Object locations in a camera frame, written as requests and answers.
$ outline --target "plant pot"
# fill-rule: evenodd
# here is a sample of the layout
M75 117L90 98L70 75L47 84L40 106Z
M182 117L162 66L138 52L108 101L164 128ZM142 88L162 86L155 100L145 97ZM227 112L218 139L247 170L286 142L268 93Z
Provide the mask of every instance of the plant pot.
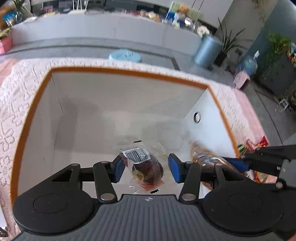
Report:
M221 67L221 64L223 63L224 59L227 57L227 54L224 52L220 52L217 56L217 58L214 61L214 64L218 65Z

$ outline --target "plastic bag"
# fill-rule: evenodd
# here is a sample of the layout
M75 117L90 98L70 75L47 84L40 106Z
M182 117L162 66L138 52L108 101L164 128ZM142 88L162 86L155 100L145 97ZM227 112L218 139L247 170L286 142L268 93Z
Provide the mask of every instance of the plastic bag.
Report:
M163 184L161 162L167 161L167 155L159 143L152 146L137 142L132 145L116 147L115 150L122 157L134 179L145 191L155 190Z
M241 154L253 153L258 147L266 147L266 146L269 146L266 136L263 136L261 141L257 144L253 143L250 139L248 139L244 146L245 148L242 151L240 151L240 153ZM268 174L254 171L254 170L249 170L244 174L246 177L248 177L249 179L257 183L265 183L268 178Z
M212 151L197 142L193 142L191 144L191 157L193 162L197 162L202 167L214 167L215 164L221 163L233 170L236 170L236 168L224 158L215 155Z

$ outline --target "food items on counter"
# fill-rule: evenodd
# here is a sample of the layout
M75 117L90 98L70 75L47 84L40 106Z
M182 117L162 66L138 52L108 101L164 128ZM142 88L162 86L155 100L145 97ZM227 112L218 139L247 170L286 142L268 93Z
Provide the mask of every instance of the food items on counter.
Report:
M143 142L115 148L132 176L146 191L155 190L163 184L161 180L163 166L160 160L167 161L163 149L162 146L156 148L156 146L145 145Z
M171 22L175 28L181 27L194 31L199 16L199 11L190 9L184 4L172 2L165 19Z
M11 11L12 9L14 9L15 8L15 5L14 5L14 3L9 3L9 2L7 2L7 4L3 4L2 5L2 7L0 8L0 29L1 30L3 30L3 29L5 29L5 28L7 28L8 26L7 26L7 23L6 23L6 21L4 20L4 18L3 18L3 16L6 14L6 13L8 13L9 11Z
M148 17L155 22L161 22L160 16L158 14L156 14L155 12L149 12Z
M210 34L210 31L208 30L208 28L206 26L201 25L201 26L197 27L196 33L202 38L202 36L204 34Z
M7 23L7 25L9 27L17 24L17 20L15 18L15 11L11 10L8 13L3 15L3 19L5 20L5 22Z
M147 16L147 12L145 10L141 10L140 11L140 16L141 17L146 17Z
M11 33L11 28L6 28L0 32L0 38L7 37Z

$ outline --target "light blue bowl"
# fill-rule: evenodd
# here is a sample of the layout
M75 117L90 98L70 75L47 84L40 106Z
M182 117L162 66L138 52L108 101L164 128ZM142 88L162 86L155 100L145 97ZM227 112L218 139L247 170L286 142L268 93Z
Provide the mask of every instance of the light blue bowl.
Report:
M123 60L135 63L142 62L140 54L130 51L128 49L119 49L109 55L109 60Z

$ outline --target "gray wall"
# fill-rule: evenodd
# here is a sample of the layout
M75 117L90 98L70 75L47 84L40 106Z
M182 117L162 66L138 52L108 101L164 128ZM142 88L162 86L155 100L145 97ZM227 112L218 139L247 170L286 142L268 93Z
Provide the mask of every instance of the gray wall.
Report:
M258 62L260 62L269 47L267 35L270 32L288 36L292 42L296 43L296 6L290 0L278 0L269 19L248 50L247 54L251 56L257 50L260 51Z
M277 0L264 0L265 11L263 12L262 9L256 8L252 0L233 0L222 21L222 25L226 25L228 33L232 30L233 34L245 28L246 30L239 35L239 39L255 40L264 25L263 16L268 19L276 2ZM220 29L218 29L216 36L222 38ZM249 48L252 42L241 41L240 44ZM235 50L236 48L229 51L230 61L233 63L236 63L238 58Z

